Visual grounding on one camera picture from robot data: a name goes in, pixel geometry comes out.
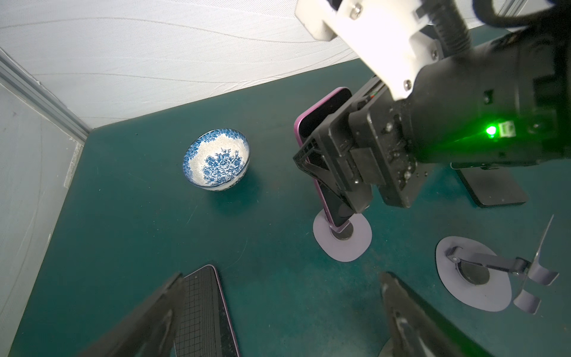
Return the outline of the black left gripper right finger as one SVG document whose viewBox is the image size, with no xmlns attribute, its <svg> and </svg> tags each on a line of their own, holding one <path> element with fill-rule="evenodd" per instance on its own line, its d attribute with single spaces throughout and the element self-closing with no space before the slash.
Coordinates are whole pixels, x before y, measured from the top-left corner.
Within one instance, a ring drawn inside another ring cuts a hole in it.
<svg viewBox="0 0 571 357">
<path fill-rule="evenodd" d="M 392 272 L 380 274 L 393 356 L 490 356 Z"/>
</svg>

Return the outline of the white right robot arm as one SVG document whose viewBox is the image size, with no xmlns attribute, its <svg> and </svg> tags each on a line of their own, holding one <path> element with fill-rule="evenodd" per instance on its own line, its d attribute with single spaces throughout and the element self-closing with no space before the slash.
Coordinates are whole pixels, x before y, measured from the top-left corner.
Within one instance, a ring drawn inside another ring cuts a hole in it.
<svg viewBox="0 0 571 357">
<path fill-rule="evenodd" d="M 312 130 L 294 156 L 326 198 L 366 210 L 377 187 L 408 208 L 428 165 L 522 167 L 570 157 L 570 3 L 501 16 L 504 37 L 473 46 L 454 1 L 299 1 L 317 40 L 342 39 L 373 78 Z"/>
</svg>

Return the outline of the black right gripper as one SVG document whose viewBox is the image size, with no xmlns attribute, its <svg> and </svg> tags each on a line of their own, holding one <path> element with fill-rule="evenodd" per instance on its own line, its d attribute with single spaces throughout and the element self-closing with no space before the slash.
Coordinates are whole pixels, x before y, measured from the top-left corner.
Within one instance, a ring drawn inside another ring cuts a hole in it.
<svg viewBox="0 0 571 357">
<path fill-rule="evenodd" d="M 386 205 L 410 208 L 435 166 L 413 155 L 404 134 L 404 114 L 388 87 L 371 78 L 331 115 L 330 138 L 312 135 L 294 155 L 297 167 L 327 187 L 339 187 L 339 173 L 349 181 L 346 198 L 364 188 L 357 208 L 367 208 L 377 187 Z"/>
</svg>

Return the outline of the phone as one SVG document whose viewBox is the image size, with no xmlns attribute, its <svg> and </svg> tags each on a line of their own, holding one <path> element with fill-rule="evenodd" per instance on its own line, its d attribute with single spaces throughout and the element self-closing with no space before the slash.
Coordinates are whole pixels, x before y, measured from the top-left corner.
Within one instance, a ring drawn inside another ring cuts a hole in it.
<svg viewBox="0 0 571 357">
<path fill-rule="evenodd" d="M 184 277 L 184 294 L 174 355 L 241 356 L 215 266 L 208 264 Z"/>
<path fill-rule="evenodd" d="M 302 147 L 304 142 L 312 135 L 324 136 L 327 118 L 337 112 L 350 98 L 351 91 L 346 87 L 337 87 L 316 104 L 299 115 L 294 122 L 294 135 L 298 145 Z M 327 219 L 335 232 L 341 232 L 347 225 L 349 218 L 355 212 L 346 202 L 340 198 L 335 190 L 313 179 L 318 196 L 323 205 Z"/>
</svg>

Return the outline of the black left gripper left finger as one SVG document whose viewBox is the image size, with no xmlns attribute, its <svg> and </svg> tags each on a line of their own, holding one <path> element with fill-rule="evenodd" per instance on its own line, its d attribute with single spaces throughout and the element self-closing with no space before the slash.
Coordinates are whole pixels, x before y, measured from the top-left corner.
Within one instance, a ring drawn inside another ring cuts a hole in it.
<svg viewBox="0 0 571 357">
<path fill-rule="evenodd" d="M 184 312 L 184 277 L 176 273 L 80 356 L 169 356 Z"/>
</svg>

